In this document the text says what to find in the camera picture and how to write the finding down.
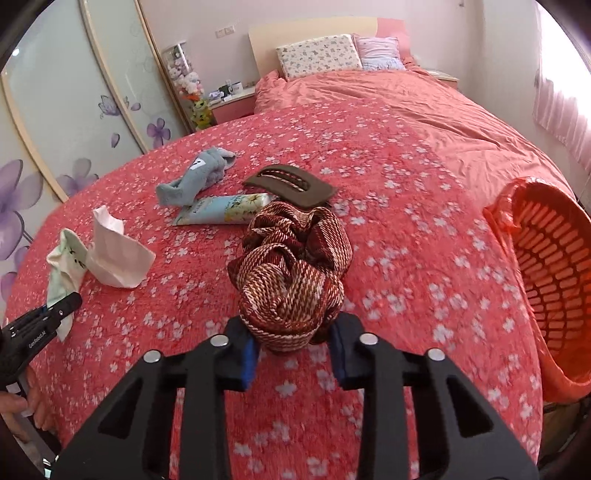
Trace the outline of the person's left hand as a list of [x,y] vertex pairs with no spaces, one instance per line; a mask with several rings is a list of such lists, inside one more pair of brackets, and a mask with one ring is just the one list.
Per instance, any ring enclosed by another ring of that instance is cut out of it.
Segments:
[[35,426],[43,431],[54,432],[55,421],[43,392],[40,389],[35,371],[28,367],[26,377],[29,385],[27,398],[6,391],[0,392],[0,412],[15,438],[22,443],[28,443],[30,436],[18,424],[16,415],[31,412]]

